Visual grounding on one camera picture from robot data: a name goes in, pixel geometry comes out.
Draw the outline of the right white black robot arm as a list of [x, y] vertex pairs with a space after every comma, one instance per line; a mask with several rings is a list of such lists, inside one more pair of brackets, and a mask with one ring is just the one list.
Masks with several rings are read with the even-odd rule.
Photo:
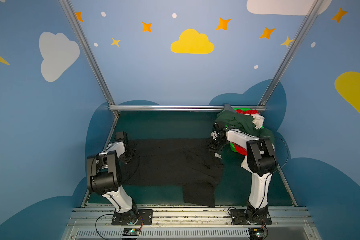
[[235, 143], [247, 151], [241, 167], [252, 175], [251, 193], [247, 209], [233, 217], [233, 225], [271, 225], [268, 190], [273, 173], [277, 171], [278, 160], [270, 139], [248, 135], [237, 129], [215, 130], [211, 133], [210, 146], [220, 149], [226, 143]]

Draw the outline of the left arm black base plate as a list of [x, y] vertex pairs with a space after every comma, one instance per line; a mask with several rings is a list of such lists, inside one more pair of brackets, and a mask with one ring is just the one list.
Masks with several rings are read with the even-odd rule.
[[112, 226], [150, 226], [153, 220], [153, 210], [150, 209], [138, 209], [130, 210], [125, 213], [118, 213], [114, 211], [112, 217]]

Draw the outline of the black t shirt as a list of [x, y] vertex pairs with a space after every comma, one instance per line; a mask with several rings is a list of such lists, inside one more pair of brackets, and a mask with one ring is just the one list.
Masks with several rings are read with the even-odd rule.
[[121, 164], [125, 185], [180, 186], [185, 203], [215, 207], [224, 164], [208, 139], [132, 140], [129, 147], [132, 155]]

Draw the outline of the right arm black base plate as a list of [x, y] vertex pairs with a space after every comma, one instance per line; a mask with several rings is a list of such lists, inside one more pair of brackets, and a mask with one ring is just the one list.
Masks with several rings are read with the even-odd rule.
[[265, 208], [259, 210], [251, 209], [228, 209], [231, 224], [236, 225], [271, 225], [272, 219], [269, 211]]

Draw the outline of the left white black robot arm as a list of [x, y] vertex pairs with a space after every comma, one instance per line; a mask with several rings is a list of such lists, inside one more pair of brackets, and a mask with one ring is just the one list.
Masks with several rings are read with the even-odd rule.
[[115, 207], [116, 225], [135, 225], [139, 211], [122, 183], [120, 158], [127, 153], [123, 142], [114, 142], [102, 152], [87, 157], [87, 186], [91, 193], [106, 198]]

